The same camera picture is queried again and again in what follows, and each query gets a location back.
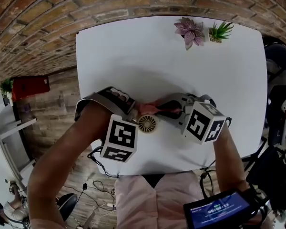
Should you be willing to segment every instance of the round beige fan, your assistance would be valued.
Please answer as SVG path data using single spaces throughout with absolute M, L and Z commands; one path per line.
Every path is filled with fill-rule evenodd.
M 142 115 L 138 120 L 139 129 L 144 133 L 151 133 L 156 129 L 157 122 L 157 117 L 154 115 Z

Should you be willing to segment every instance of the wooden floor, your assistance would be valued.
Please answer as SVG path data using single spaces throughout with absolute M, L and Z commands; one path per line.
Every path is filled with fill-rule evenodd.
M 24 135 L 33 157 L 38 160 L 74 123 L 74 112 L 77 101 L 80 99 L 77 71 L 69 70 L 49 76 L 50 91 L 25 100 L 17 102 L 18 112 L 22 121 L 28 121 L 33 117 L 37 118 L 37 123 L 24 129 Z M 99 180 L 104 184 L 107 191 L 111 192 L 114 187 L 115 179 L 101 174 L 97 165 L 87 158 L 90 148 L 87 148 L 76 161 L 73 171 L 63 187 L 60 195 L 66 193 L 76 193 L 80 195 L 83 183 L 92 187 L 93 181 Z M 216 175 L 212 173 L 215 193 L 219 191 Z M 206 189 L 210 190 L 210 182 L 205 183 Z M 99 205 L 112 203 L 109 194 L 88 188 L 85 193 L 97 201 Z M 86 219 L 93 211 L 96 203 L 86 194 L 82 194 L 72 215 L 67 220 L 67 228 L 75 229 L 78 220 L 84 224 Z M 93 228 L 113 229 L 116 227 L 116 212 L 101 218 L 100 216 L 108 213 L 104 209 L 99 209 L 92 224 Z

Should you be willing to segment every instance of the black and white pattern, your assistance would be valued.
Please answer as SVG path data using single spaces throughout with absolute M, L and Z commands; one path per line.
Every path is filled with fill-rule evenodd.
M 125 162 L 131 154 L 132 153 L 128 151 L 120 150 L 113 147 L 107 147 L 103 157 Z
M 200 141 L 202 141 L 209 123 L 210 119 L 208 117 L 204 116 L 197 110 L 193 110 L 191 119 L 186 129 Z
M 224 120 L 215 120 L 211 126 L 211 129 L 205 141 L 207 142 L 216 140 L 224 123 L 225 123 Z
M 135 133 L 135 126 L 113 120 L 108 142 L 134 148 Z
M 223 116 L 213 105 L 208 103 L 200 103 L 207 111 L 209 111 L 214 116 Z

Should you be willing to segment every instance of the person's right arm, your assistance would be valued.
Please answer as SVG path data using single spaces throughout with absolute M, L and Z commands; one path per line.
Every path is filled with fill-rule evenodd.
M 237 188 L 245 191 L 249 188 L 245 180 L 243 162 L 231 137 L 227 124 L 224 125 L 218 139 L 214 142 L 216 174 L 220 191 Z

